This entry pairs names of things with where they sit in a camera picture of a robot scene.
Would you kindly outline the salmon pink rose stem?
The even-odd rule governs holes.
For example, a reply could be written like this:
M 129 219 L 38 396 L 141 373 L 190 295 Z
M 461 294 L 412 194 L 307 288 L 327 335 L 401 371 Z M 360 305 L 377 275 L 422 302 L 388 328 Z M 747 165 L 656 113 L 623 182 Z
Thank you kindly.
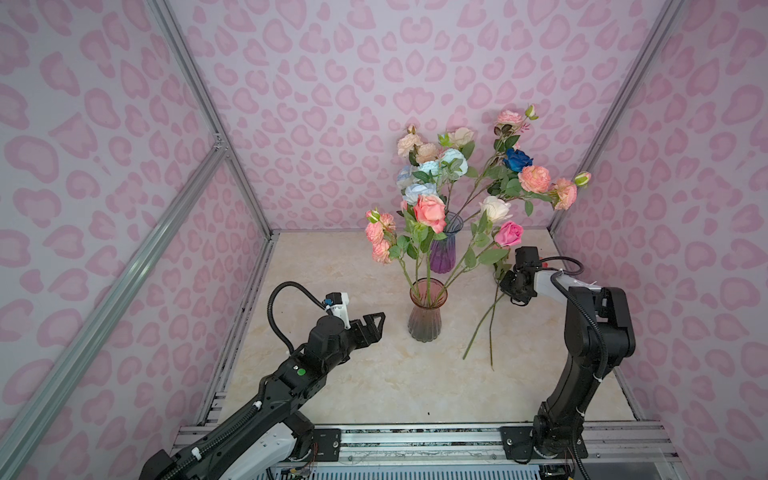
M 433 241 L 445 237 L 446 206 L 437 194 L 419 194 L 412 203 L 403 199 L 400 206 L 405 219 L 405 247 L 401 260 L 413 261 L 412 272 L 403 267 L 405 277 L 411 284 L 409 292 L 421 306 L 431 307 L 434 300 L 430 252 Z

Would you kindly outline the coral pink rose stem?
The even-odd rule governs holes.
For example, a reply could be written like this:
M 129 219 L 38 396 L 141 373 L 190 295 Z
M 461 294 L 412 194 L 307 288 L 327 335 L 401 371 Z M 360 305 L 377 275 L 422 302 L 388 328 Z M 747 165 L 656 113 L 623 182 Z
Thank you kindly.
M 520 200 L 524 202 L 525 213 L 532 215 L 535 199 L 548 203 L 554 211 L 568 210 L 576 201 L 579 188 L 585 188 L 592 175 L 580 172 L 573 180 L 559 178 L 553 181 L 547 168 L 541 166 L 525 166 L 516 172 L 507 166 L 495 166 L 484 173 L 482 178 L 490 178 L 492 182 L 485 188 L 488 196 L 479 203 L 479 209 L 468 216 L 468 219 L 479 217 L 493 207 L 505 205 L 506 213 L 499 213 L 496 219 L 507 218 L 510 213 L 509 203 Z

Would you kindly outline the red glass vase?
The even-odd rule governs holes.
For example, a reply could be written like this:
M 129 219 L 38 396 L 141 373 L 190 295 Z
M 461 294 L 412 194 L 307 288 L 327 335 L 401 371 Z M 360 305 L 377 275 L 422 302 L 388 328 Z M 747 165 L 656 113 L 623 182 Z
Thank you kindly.
M 434 341 L 442 329 L 441 308 L 448 299 L 448 290 L 438 279 L 420 278 L 409 296 L 413 303 L 407 322 L 410 336 L 421 343 Z

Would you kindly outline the white blue rose stem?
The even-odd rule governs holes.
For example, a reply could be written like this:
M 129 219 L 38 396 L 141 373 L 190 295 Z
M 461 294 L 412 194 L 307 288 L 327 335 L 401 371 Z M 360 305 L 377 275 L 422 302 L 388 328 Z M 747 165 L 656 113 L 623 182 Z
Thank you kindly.
M 406 165 L 398 172 L 396 185 L 400 191 L 404 191 L 407 187 L 413 184 L 415 179 L 413 172 L 415 170 L 417 170 L 417 167 Z

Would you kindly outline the cream white rose stem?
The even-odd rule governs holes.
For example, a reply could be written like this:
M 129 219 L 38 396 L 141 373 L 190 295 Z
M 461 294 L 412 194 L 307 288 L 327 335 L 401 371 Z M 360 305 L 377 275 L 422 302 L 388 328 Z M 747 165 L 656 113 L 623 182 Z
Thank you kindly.
M 506 221 L 512 220 L 511 203 L 495 196 L 486 197 L 480 204 L 479 219 L 476 222 L 488 222 L 492 227 L 498 227 Z

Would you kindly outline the red pink rose stem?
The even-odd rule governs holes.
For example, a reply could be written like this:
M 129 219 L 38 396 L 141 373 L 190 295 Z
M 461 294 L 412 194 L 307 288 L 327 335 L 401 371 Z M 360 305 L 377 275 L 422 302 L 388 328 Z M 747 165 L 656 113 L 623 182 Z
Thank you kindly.
M 510 265 L 510 264 L 507 264 L 507 263 L 499 263 L 499 264 L 494 264 L 493 279 L 494 279 L 494 282 L 495 282 L 495 289 L 496 289 L 496 287 L 499 287 L 499 282 L 500 282 L 500 280 L 501 280 L 502 276 L 503 276 L 503 275 L 504 275 L 504 274 L 505 274 L 507 271 L 509 271 L 509 270 L 510 270 L 510 268 L 511 268 L 511 265 Z M 478 336 L 478 334 L 479 334 L 479 332 L 480 332 L 480 329 L 481 329 L 481 327 L 482 327 L 482 326 L 483 326 L 483 325 L 484 325 L 486 322 L 488 322 L 488 323 L 489 323 L 489 320 L 490 320 L 490 307 L 492 306 L 492 304 L 493 304 L 493 301 L 492 301 L 492 303 L 490 304 L 490 306 L 489 306 L 489 307 L 486 309 L 486 311 L 485 311 L 485 313 L 482 315 L 482 317 L 481 317 L 481 318 L 478 320 L 478 322 L 477 322 L 477 324 L 476 324 L 476 326 L 475 326 L 475 328 L 474 328 L 474 330 L 473 330 L 473 333 L 472 333 L 472 335 L 471 335 L 471 337 L 470 337 L 470 339 L 469 339 L 469 342 L 467 343 L 467 345 L 466 345 L 466 347 L 465 347 L 465 350 L 464 350 L 464 352 L 463 352 L 463 354 L 462 354 L 462 359 L 463 359 L 463 360 L 466 360 L 466 359 L 468 358 L 468 356 L 469 356 L 469 353 L 470 353 L 470 351 L 471 351 L 471 349 L 472 349 L 472 347 L 473 347 L 473 345 L 474 345 L 474 343 L 475 343 L 475 341 L 476 341 L 476 339 L 477 339 L 477 336 Z

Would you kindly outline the cream rose flower stem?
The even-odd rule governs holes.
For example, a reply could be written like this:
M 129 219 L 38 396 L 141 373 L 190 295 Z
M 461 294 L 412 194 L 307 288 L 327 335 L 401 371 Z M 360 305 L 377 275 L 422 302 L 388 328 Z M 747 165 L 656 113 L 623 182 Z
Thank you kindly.
M 459 127 L 448 133 L 450 147 L 459 151 L 464 160 L 458 167 L 458 175 L 464 176 L 469 169 L 469 159 L 474 152 L 475 132 L 467 127 Z

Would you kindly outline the dark blue rose stem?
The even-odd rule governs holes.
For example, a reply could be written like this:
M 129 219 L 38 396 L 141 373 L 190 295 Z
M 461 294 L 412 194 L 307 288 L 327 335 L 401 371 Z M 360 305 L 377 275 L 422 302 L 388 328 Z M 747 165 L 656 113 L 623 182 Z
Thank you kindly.
M 487 172 L 491 184 L 486 192 L 504 200 L 520 198 L 523 189 L 519 175 L 524 168 L 532 165 L 533 159 L 523 150 L 508 149 L 505 156 L 496 160 Z

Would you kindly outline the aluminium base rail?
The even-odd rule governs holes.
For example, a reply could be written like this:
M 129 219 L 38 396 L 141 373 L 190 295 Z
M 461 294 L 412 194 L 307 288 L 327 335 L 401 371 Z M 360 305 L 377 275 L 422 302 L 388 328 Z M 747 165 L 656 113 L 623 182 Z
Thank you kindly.
M 574 448 L 537 453 L 529 423 L 271 428 L 224 479 L 685 479 L 658 422 L 588 422 Z

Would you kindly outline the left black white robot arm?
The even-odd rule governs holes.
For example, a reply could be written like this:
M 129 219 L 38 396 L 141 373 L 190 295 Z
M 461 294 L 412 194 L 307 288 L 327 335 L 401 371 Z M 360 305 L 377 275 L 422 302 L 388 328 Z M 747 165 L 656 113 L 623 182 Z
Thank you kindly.
M 330 371 L 353 351 L 379 342 L 386 315 L 365 315 L 344 323 L 333 315 L 318 319 L 308 340 L 271 374 L 256 395 L 202 439 L 171 456 L 155 453 L 141 479 L 219 479 L 272 427 L 288 420 L 326 384 Z

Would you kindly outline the pink carnation flower stem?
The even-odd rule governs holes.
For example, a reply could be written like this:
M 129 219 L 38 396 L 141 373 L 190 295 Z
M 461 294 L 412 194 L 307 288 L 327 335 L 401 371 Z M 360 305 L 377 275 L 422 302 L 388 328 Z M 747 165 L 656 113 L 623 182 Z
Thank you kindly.
M 503 158 L 508 149 L 522 150 L 519 145 L 522 134 L 528 131 L 531 123 L 537 119 L 534 105 L 529 105 L 523 113 L 505 109 L 498 114 L 493 126 L 492 152 L 474 177 L 472 190 L 464 203 L 455 211 L 456 214 L 462 215 L 481 194 L 486 193 L 485 188 L 491 183 L 491 180 L 482 178 L 482 175 L 490 170 L 496 160 Z

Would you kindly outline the purple blue glass vase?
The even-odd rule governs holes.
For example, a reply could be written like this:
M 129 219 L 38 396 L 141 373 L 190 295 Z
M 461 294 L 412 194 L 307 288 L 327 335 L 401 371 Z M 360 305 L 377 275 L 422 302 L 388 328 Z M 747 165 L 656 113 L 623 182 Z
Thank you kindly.
M 450 273 L 457 262 L 456 236 L 463 229 L 464 220 L 457 214 L 446 214 L 445 238 L 431 245 L 430 269 L 436 274 Z

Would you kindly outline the magenta rose flower stem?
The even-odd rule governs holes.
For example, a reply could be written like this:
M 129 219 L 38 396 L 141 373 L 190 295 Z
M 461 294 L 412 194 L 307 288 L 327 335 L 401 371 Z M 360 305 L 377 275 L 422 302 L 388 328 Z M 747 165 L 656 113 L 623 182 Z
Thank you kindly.
M 492 227 L 488 222 L 476 222 L 469 245 L 462 258 L 451 271 L 445 281 L 444 289 L 448 290 L 458 278 L 481 265 L 494 265 L 506 260 L 511 248 L 522 243 L 524 227 L 512 220 L 498 227 Z

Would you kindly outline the peach carnation flower stem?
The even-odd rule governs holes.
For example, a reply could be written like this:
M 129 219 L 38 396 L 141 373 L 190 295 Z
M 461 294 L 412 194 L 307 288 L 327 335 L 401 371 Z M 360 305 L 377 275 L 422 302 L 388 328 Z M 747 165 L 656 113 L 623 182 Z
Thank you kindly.
M 407 161 L 405 171 L 410 174 L 419 171 L 436 176 L 439 172 L 438 159 L 441 153 L 441 147 L 425 142 L 413 125 L 407 126 L 406 133 L 397 141 L 397 154 Z

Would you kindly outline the small pink rosebud stem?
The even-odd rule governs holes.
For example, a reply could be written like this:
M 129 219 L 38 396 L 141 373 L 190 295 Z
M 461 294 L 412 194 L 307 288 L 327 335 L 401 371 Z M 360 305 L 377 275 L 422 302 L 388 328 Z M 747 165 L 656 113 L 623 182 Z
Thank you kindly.
M 496 287 L 494 292 L 493 304 L 490 307 L 490 320 L 488 324 L 488 353 L 489 353 L 489 365 L 492 371 L 494 367 L 494 340 L 493 340 L 493 326 L 496 316 L 497 305 L 500 300 L 503 299 L 503 294 L 500 292 L 500 288 Z

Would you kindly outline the left aluminium frame profile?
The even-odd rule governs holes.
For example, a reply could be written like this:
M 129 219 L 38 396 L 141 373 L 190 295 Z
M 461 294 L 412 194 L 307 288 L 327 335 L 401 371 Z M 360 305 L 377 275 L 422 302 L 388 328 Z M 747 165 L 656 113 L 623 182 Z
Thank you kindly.
M 5 479 L 17 477 L 42 443 L 65 403 L 106 344 L 108 335 L 127 312 L 219 167 L 227 166 L 231 172 L 256 222 L 259 235 L 264 240 L 268 240 L 271 235 L 172 3 L 145 1 L 142 6 L 152 14 L 156 28 L 183 74 L 190 94 L 215 140 L 205 158 L 192 171 L 188 180 L 181 184 L 153 228 L 137 244 L 131 259 L 118 272 L 114 281 L 97 296 L 83 327 L 76 332 L 54 363 L 48 366 L 14 422 L 6 429 L 1 440 L 1 475 Z

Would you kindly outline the large pink peony stem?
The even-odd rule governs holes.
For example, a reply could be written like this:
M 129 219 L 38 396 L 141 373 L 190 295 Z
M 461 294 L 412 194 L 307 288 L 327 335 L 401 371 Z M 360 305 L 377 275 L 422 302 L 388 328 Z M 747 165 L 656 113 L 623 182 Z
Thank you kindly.
M 366 212 L 367 225 L 365 235 L 371 244 L 373 260 L 382 265 L 396 261 L 408 282 L 409 292 L 416 295 L 416 281 L 407 271 L 405 257 L 411 240 L 407 235 L 397 233 L 395 218 L 392 214 L 380 212 L 377 208 Z

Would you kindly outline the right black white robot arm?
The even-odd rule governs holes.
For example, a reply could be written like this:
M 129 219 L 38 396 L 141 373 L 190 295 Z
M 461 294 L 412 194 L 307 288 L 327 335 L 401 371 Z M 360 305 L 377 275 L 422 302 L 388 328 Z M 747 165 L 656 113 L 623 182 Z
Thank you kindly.
M 588 406 L 605 377 L 634 354 L 636 338 L 624 290 L 584 283 L 573 272 L 547 267 L 550 260 L 535 247 L 517 248 L 500 287 L 517 306 L 542 295 L 564 303 L 568 357 L 532 425 L 502 427 L 500 434 L 508 460 L 528 464 L 571 457 L 581 465 L 588 457 L 582 438 Z

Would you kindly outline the white lavender rose stem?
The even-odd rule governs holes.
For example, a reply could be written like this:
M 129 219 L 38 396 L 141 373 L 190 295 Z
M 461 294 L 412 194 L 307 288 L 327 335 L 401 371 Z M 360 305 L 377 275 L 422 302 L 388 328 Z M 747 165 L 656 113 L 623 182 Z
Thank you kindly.
M 436 196 L 436 185 L 433 183 L 420 184 L 413 183 L 407 186 L 402 192 L 401 206 L 415 206 L 422 196 Z

